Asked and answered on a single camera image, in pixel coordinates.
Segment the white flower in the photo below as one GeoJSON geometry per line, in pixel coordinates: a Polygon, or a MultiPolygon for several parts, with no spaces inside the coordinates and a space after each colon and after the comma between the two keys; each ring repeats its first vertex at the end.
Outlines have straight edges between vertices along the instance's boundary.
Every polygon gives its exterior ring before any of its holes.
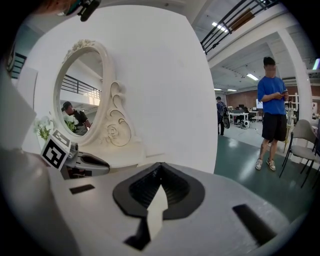
{"type": "Polygon", "coordinates": [[[74,123],[75,125],[77,125],[79,123],[74,115],[67,115],[66,114],[63,116],[63,119],[64,119],[64,121],[74,123]]]}

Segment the blue t-shirt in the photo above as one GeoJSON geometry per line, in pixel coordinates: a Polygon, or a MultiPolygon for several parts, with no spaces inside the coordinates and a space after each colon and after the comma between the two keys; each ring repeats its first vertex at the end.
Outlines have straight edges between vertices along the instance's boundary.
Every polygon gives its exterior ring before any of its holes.
{"type": "MultiPolygon", "coordinates": [[[[258,101],[261,101],[263,96],[274,93],[283,93],[286,90],[284,81],[278,77],[269,78],[264,76],[258,83],[258,101]]],[[[272,115],[285,115],[285,98],[272,99],[263,103],[263,112],[272,115]]]]}

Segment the white wall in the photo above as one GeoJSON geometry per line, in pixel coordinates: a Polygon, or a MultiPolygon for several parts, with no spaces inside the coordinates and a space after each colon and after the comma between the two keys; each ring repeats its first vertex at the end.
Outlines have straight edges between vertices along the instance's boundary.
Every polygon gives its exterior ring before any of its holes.
{"type": "Polygon", "coordinates": [[[124,108],[146,155],[165,154],[167,162],[213,173],[218,142],[214,85],[186,17],[123,5],[99,8],[86,22],[73,17],[54,27],[25,63],[38,70],[34,110],[39,116],[52,111],[59,68],[80,39],[100,42],[112,57],[116,78],[125,86],[124,108]]]}

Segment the reflected person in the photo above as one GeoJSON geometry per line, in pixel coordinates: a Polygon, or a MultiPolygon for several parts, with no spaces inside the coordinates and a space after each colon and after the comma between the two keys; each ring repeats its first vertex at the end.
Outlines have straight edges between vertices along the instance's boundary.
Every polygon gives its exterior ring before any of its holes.
{"type": "Polygon", "coordinates": [[[69,101],[63,103],[61,111],[65,111],[69,116],[74,116],[78,120],[78,124],[75,125],[75,134],[85,135],[87,133],[88,128],[91,127],[91,123],[83,111],[73,109],[69,101]]]}

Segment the wooden wall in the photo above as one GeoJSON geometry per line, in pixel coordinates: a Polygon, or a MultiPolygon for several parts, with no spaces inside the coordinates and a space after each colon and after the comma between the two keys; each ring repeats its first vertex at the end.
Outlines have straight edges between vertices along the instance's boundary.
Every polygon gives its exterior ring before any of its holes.
{"type": "MultiPolygon", "coordinates": [[[[296,86],[287,87],[289,95],[294,95],[298,93],[298,88],[296,86]]],[[[320,86],[311,86],[312,96],[320,96],[320,86]]],[[[248,108],[256,107],[257,90],[238,92],[226,95],[226,105],[232,107],[238,107],[240,104],[248,108]]],[[[318,102],[318,113],[320,113],[320,102],[318,102]]]]}

